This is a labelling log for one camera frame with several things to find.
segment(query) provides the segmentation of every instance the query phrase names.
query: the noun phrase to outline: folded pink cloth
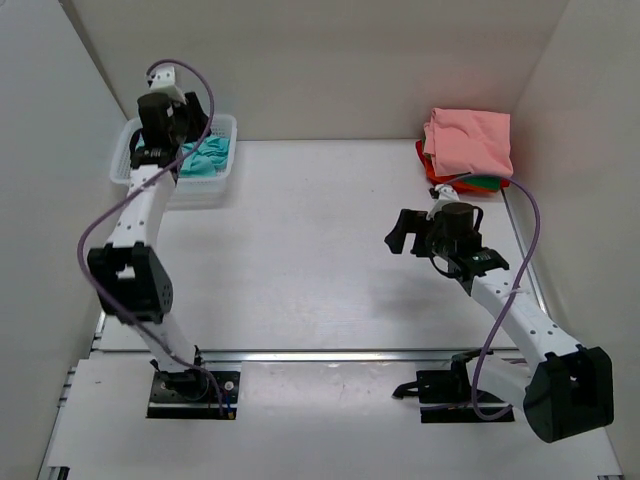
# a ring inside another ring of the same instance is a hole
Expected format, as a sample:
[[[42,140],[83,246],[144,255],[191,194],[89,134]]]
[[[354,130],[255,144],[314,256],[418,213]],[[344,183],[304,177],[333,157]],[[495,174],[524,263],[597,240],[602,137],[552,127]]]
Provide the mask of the folded pink cloth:
[[[424,124],[427,142],[438,176],[488,173],[510,177],[509,119],[506,113],[434,108]]]

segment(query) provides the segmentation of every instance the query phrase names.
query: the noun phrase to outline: white table surface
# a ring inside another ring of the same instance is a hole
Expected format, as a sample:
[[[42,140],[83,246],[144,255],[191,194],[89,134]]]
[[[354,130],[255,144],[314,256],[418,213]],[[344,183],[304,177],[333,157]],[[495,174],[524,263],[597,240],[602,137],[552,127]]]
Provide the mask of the white table surface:
[[[504,424],[423,425],[390,393],[412,363],[242,365],[236,421],[149,420],[146,358],[81,361],[48,465],[68,480],[585,480],[620,473],[603,429],[548,445]]]
[[[437,349],[480,346],[493,321],[428,260],[383,243],[402,208],[428,210],[414,142],[239,142],[217,208],[166,213],[158,255],[173,311],[204,350]],[[502,195],[485,211],[487,246],[522,256]],[[512,347],[499,335],[496,347]],[[100,348],[145,350],[108,319]]]

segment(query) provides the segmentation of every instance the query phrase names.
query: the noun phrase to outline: teal cloth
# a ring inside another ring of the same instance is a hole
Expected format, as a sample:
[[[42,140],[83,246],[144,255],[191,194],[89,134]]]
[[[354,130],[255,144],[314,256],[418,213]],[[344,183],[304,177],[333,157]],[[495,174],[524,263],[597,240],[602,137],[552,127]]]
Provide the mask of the teal cloth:
[[[187,153],[193,148],[194,143],[185,143],[182,153]],[[136,148],[144,146],[142,135]],[[229,158],[229,139],[209,135],[196,152],[189,155],[180,169],[181,177],[215,177],[217,172],[227,168]]]

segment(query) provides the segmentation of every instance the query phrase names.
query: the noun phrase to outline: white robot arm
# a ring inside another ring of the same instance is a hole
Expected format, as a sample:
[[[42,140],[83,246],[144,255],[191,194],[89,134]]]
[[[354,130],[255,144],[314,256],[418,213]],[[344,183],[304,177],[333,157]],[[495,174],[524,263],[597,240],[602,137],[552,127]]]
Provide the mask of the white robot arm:
[[[182,145],[197,140],[207,123],[195,94],[184,94],[177,86],[174,67],[156,69],[148,83],[149,93],[138,99],[142,128],[134,134],[130,145],[129,194],[175,162]],[[137,147],[140,136],[144,146]],[[189,371],[175,358],[200,365],[199,353],[186,340],[171,313],[173,286],[154,251],[160,222],[177,178],[176,168],[133,198],[121,212],[104,247],[89,251],[87,264],[95,279],[135,315],[144,329],[164,342],[165,348],[137,325],[121,318],[100,297],[104,311],[134,329],[155,356],[154,366],[166,376],[167,384],[190,396],[193,391],[202,390],[202,375]]]
[[[391,252],[402,253],[406,235],[414,233],[411,253],[429,258],[441,274],[457,280],[496,319],[508,297],[515,295],[501,327],[528,368],[489,355],[482,365],[478,390],[522,410],[534,432],[549,443],[609,425],[613,421],[613,383],[607,354],[599,347],[583,347],[528,293],[514,289],[508,263],[495,250],[482,246],[481,209],[461,203],[448,185],[439,185],[432,195],[436,202],[430,212],[402,210],[385,238]],[[447,271],[435,265],[435,257],[447,261]],[[456,402],[470,399],[478,354],[474,351],[453,359]]]

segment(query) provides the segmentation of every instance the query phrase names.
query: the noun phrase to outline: black mounting plate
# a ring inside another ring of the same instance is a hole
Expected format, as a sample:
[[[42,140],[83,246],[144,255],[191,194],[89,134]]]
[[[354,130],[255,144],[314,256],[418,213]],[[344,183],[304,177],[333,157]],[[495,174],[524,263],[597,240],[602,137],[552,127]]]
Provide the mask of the black mounting plate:
[[[147,418],[200,419],[200,420],[235,420],[238,416],[238,395],[240,393],[240,372],[211,371],[221,390],[229,396],[231,410],[227,408],[226,399],[222,401],[222,412],[218,408],[218,396],[213,388],[203,392],[199,398],[185,398],[178,392],[165,386],[162,374],[156,372],[151,384]],[[225,389],[227,382],[233,383],[231,390]]]

